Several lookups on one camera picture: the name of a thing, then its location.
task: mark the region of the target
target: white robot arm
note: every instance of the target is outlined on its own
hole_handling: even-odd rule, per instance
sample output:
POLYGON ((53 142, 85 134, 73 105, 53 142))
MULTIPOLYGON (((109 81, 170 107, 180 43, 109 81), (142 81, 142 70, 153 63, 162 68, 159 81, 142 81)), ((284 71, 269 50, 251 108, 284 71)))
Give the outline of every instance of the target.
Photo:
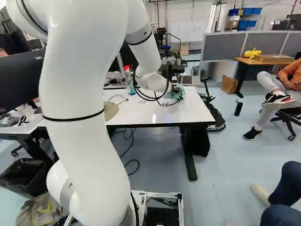
POLYGON ((166 89, 166 79, 154 73, 161 63, 144 4, 7 0, 7 9, 22 30, 47 39, 39 96, 60 157, 48 173, 49 192, 85 226, 134 226, 135 219, 124 220, 133 208, 130 183, 107 134, 102 93, 124 39, 139 62, 139 85, 166 89))

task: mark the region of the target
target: person's knee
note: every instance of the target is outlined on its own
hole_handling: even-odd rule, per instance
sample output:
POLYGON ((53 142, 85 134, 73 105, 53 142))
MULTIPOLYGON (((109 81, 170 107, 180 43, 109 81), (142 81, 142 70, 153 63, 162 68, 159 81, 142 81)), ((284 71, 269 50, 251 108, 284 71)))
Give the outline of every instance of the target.
POLYGON ((287 206, 284 205, 275 205, 268 207, 261 216, 260 226, 265 225, 277 225, 277 222, 280 222, 283 217, 283 211, 287 206))
POLYGON ((267 77, 270 77, 270 73, 268 73, 268 72, 259 72, 257 74, 257 81, 260 82, 260 81, 266 79, 267 77))
POLYGON ((292 176, 296 173, 301 177, 301 163, 296 161, 288 161, 283 165, 282 175, 292 176))

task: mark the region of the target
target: desk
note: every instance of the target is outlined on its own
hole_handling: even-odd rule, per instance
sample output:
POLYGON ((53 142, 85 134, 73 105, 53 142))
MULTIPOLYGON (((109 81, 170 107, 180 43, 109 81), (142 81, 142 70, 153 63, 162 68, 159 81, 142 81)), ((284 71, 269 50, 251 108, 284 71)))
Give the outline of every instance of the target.
POLYGON ((235 60, 239 62, 238 64, 238 72, 237 72, 237 77, 238 77, 238 84, 236 87, 235 94, 237 94, 240 98, 243 98, 244 96, 240 93, 241 86, 245 80, 246 77, 246 72, 249 67, 252 66, 274 66, 274 65, 289 65, 291 63, 267 63, 267 62, 261 62, 258 60, 254 59, 249 59, 245 57, 235 57, 235 60))
MULTIPOLYGON (((215 124, 215 120, 194 87, 185 87, 185 91, 184 100, 170 107, 162 107, 156 101, 144 101, 138 95, 129 96, 126 89, 105 90, 103 100, 107 101, 117 94, 129 99, 118 105, 119 112, 107 122, 108 128, 180 127, 188 177, 197 180, 192 155, 200 148, 210 147, 206 129, 208 125, 215 124), (200 136, 207 137, 208 145, 200 142, 200 136)), ((143 92, 154 96, 153 92, 143 92)), ((123 100, 116 96, 111 102, 117 104, 123 100)), ((159 102, 171 104, 173 100, 161 99, 159 102)))
POLYGON ((17 124, 9 128, 0 128, 0 139, 15 140, 19 142, 27 153, 34 159, 44 160, 49 166, 53 165, 52 159, 41 149, 39 144, 40 131, 38 124, 43 121, 42 114, 26 116, 28 124, 19 127, 17 124))

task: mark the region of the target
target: trash can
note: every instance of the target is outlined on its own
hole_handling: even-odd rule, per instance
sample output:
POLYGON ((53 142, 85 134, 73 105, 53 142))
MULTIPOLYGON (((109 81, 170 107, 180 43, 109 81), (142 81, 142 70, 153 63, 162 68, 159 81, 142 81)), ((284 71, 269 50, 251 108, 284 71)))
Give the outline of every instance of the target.
POLYGON ((31 199, 47 191, 48 170, 42 160, 19 159, 0 175, 0 186, 31 199))

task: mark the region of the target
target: paper bag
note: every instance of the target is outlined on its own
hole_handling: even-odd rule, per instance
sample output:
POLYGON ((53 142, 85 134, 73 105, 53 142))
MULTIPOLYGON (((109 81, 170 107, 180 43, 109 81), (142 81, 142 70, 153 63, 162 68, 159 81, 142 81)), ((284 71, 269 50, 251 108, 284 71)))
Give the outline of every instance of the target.
POLYGON ((222 90, 228 94, 232 94, 236 90, 238 81, 226 75, 222 76, 222 90))

